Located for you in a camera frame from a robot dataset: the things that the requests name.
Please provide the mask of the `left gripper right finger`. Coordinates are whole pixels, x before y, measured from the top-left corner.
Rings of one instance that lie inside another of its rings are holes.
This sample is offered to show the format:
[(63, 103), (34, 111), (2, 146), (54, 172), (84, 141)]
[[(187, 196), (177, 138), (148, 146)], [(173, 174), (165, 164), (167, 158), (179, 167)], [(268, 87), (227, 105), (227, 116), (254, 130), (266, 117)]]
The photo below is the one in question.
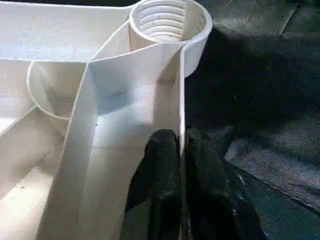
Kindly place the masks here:
[(261, 220), (242, 177), (216, 142), (186, 130), (186, 199), (194, 240), (264, 240)]

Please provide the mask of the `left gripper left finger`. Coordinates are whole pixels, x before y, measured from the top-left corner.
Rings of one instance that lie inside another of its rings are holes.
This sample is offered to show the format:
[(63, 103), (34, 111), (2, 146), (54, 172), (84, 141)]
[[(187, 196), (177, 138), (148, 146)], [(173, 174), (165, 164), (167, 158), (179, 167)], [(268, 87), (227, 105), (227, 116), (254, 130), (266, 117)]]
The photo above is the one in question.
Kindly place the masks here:
[(131, 178), (120, 239), (176, 240), (180, 234), (182, 190), (176, 134), (155, 131)]

